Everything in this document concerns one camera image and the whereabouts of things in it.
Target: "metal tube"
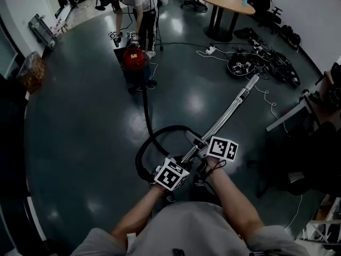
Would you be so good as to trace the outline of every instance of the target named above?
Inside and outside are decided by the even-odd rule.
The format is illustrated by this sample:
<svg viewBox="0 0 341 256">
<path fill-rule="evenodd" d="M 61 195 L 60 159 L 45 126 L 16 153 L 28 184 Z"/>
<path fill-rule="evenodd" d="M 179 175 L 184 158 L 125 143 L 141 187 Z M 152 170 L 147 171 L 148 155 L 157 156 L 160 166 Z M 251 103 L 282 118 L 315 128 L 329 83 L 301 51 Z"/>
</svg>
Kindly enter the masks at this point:
<svg viewBox="0 0 341 256">
<path fill-rule="evenodd" d="M 255 86 L 257 81 L 259 80 L 258 75 L 254 75 L 252 79 L 248 82 L 248 84 L 239 92 L 235 100 L 231 103 L 229 108 L 224 112 L 224 114 L 217 120 L 215 124 L 212 125 L 210 129 L 202 136 L 202 140 L 208 141 L 214 136 L 228 121 L 228 119 L 232 116 L 234 111 L 243 103 L 245 98 L 249 95 L 251 89 Z M 187 163 L 193 155 L 197 153 L 198 149 L 193 147 L 181 160 L 181 163 Z"/>
</svg>

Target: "desk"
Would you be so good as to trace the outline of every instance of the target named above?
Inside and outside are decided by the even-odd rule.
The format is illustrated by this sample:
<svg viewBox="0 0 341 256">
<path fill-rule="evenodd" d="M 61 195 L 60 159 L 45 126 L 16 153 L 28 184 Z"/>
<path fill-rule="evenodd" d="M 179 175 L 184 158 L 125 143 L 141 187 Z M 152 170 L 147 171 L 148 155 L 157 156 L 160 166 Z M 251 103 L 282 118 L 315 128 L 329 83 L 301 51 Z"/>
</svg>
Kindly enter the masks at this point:
<svg viewBox="0 0 341 256">
<path fill-rule="evenodd" d="M 232 40 L 232 33 L 234 27 L 236 26 L 239 13 L 255 14 L 256 12 L 255 9 L 249 4 L 243 6 L 242 0 L 203 0 L 203 1 L 206 1 L 207 3 L 213 5 L 211 20 L 209 26 L 204 29 L 204 33 L 208 37 L 216 41 L 229 42 L 230 40 Z M 219 7 L 218 15 L 214 24 L 218 7 Z M 220 28 L 220 22 L 222 20 L 224 9 L 234 12 L 229 31 Z"/>
<path fill-rule="evenodd" d="M 327 78 L 324 77 L 321 79 L 314 88 L 310 89 L 310 93 L 314 93 L 315 91 L 318 91 L 321 95 L 321 98 L 324 99 L 324 96 L 327 93 L 328 90 L 328 81 Z M 299 102 L 297 106 L 295 106 L 292 110 L 287 112 L 284 116 L 282 116 L 280 119 L 275 121 L 273 124 L 268 126 L 266 128 L 267 131 L 270 131 L 280 125 L 281 123 L 285 122 L 287 119 L 291 118 L 294 114 L 299 112 L 300 110 L 306 108 L 310 114 L 312 114 L 313 119 L 317 126 L 320 126 L 324 122 L 331 122 L 335 126 L 336 130 L 341 128 L 341 118 L 340 113 L 341 110 L 337 109 L 331 109 L 328 107 L 317 105 L 315 102 L 311 101 L 309 99 L 310 93 L 306 93 L 303 95 L 303 99 Z"/>
</svg>

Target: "dark gray floor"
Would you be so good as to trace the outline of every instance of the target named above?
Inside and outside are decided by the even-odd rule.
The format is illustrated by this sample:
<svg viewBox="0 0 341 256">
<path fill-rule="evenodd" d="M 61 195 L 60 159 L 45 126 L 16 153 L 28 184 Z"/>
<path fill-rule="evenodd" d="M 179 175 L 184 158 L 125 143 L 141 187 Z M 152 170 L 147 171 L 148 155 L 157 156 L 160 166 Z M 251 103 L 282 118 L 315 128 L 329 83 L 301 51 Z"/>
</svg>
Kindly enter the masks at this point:
<svg viewBox="0 0 341 256">
<path fill-rule="evenodd" d="M 195 13 L 180 9 L 171 0 L 160 15 L 164 42 L 188 42 L 207 46 L 213 42 L 202 32 L 210 10 Z M 222 26 L 228 28 L 232 13 L 225 12 Z M 124 17 L 124 25 L 129 24 Z M 309 62 L 278 36 L 258 28 L 254 20 L 240 16 L 236 29 L 253 27 L 296 68 L 302 86 L 292 89 L 273 78 L 260 80 L 269 90 L 278 116 L 294 106 L 302 89 L 314 84 L 318 75 Z M 134 157 L 148 138 L 142 96 L 129 95 L 114 44 L 107 36 L 115 29 L 113 13 L 104 14 L 72 29 L 47 58 L 44 86 L 29 101 L 26 120 L 26 153 L 29 186 L 39 220 L 47 237 L 74 249 L 93 227 L 110 231 L 148 190 L 139 179 Z M 231 46 L 221 45 L 223 50 Z M 155 130 L 183 124 L 204 133 L 232 102 L 247 80 L 226 74 L 225 62 L 202 58 L 190 45 L 165 45 L 153 62 L 158 86 L 149 91 Z M 214 55 L 224 58 L 222 53 Z M 255 196 L 258 174 L 247 169 L 246 160 L 259 156 L 267 136 L 265 128 L 275 121 L 263 95 L 253 90 L 247 101 L 222 128 L 219 136 L 239 143 L 238 159 L 227 167 L 233 181 L 258 209 L 267 225 L 287 225 L 296 213 L 300 197 L 273 188 L 262 199 Z M 282 126 L 276 132 L 283 134 Z M 174 155 L 190 145 L 183 134 L 162 139 Z M 156 166 L 162 157 L 152 149 L 146 163 Z M 186 198 L 183 187 L 177 192 Z M 297 234 L 318 207 L 323 194 L 309 191 L 303 196 L 299 214 L 291 225 Z"/>
</svg>

